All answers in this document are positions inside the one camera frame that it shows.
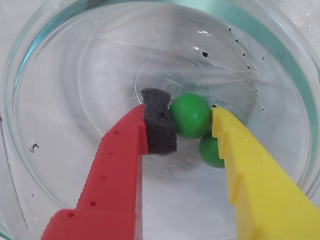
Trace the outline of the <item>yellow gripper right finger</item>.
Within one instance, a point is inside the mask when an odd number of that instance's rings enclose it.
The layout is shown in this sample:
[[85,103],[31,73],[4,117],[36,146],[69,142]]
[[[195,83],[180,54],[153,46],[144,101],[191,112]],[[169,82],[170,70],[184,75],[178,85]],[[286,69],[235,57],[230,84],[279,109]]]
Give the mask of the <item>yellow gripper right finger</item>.
[[320,211],[228,110],[212,109],[239,240],[317,240]]

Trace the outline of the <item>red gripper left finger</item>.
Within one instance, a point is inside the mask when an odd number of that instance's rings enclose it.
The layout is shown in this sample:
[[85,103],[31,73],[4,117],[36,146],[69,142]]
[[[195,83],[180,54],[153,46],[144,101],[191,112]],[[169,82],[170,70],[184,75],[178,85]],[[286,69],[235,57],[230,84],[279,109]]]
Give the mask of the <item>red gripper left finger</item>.
[[143,103],[124,115],[101,139],[74,209],[59,210],[44,240],[141,240],[143,156],[177,150],[170,95],[141,90]]

